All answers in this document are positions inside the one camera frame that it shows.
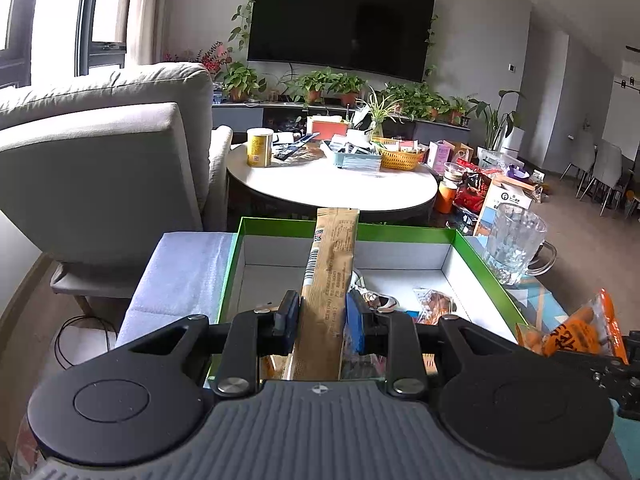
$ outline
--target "window frame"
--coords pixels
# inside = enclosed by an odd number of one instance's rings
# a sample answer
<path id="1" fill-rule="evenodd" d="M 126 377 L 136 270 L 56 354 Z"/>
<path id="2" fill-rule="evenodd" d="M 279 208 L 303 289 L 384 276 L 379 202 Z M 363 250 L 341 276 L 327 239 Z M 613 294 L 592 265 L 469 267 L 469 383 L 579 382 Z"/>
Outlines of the window frame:
<path id="1" fill-rule="evenodd" d="M 36 0 L 12 0 L 7 46 L 0 50 L 0 88 L 31 84 L 31 33 Z"/>
<path id="2" fill-rule="evenodd" d="M 76 76 L 87 75 L 94 66 L 117 64 L 124 68 L 127 43 L 93 41 L 96 0 L 80 0 L 76 27 Z M 131 0 L 127 0 L 127 12 Z"/>

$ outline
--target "sofa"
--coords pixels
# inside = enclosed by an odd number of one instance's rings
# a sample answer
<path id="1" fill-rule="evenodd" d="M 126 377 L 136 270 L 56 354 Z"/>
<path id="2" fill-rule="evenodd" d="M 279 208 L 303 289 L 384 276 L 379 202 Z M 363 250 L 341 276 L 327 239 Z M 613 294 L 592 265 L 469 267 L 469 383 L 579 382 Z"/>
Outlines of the sofa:
<path id="1" fill-rule="evenodd" d="M 211 102 L 195 63 L 0 91 L 0 210 L 59 263 L 55 292 L 130 298 L 165 232 L 225 230 Z"/>

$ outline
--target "wall-mounted television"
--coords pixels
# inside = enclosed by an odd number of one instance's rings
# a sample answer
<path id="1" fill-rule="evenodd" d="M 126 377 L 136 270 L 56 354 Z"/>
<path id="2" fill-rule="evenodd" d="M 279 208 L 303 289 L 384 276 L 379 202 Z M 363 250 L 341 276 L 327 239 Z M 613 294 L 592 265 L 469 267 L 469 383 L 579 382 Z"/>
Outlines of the wall-mounted television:
<path id="1" fill-rule="evenodd" d="M 255 0 L 248 59 L 422 80 L 434 0 Z"/>

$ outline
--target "mug handle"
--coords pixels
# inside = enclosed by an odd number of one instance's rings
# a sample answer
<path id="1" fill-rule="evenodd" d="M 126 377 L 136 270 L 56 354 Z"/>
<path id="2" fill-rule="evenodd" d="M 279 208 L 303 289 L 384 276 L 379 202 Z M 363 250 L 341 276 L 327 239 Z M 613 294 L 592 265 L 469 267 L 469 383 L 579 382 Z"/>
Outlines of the mug handle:
<path id="1" fill-rule="evenodd" d="M 546 247 L 549 250 L 551 250 L 551 252 L 552 252 L 551 259 L 544 266 L 540 267 L 539 269 L 531 269 L 531 268 L 527 267 L 527 274 L 529 276 L 539 276 L 540 274 L 544 274 L 551 267 L 553 267 L 553 264 L 556 262 L 556 258 L 558 257 L 558 250 L 552 244 L 547 242 L 546 240 L 544 242 L 542 242 L 542 246 Z"/>

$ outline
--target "yellow canister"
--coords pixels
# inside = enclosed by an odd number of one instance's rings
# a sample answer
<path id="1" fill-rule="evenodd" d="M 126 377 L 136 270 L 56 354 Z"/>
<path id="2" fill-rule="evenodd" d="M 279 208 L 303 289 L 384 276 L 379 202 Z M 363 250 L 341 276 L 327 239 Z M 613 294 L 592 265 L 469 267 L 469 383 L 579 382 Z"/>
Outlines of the yellow canister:
<path id="1" fill-rule="evenodd" d="M 269 128 L 249 128 L 246 131 L 246 137 L 246 163 L 253 168 L 270 166 L 273 130 Z"/>

